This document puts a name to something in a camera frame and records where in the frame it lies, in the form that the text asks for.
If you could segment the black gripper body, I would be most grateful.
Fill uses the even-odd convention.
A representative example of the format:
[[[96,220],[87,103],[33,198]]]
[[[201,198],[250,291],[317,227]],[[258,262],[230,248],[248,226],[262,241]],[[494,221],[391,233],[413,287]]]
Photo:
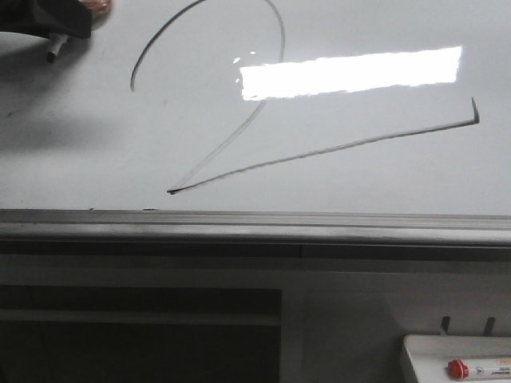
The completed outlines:
[[[92,13],[80,1],[1,0],[1,31],[49,38],[90,38]]]

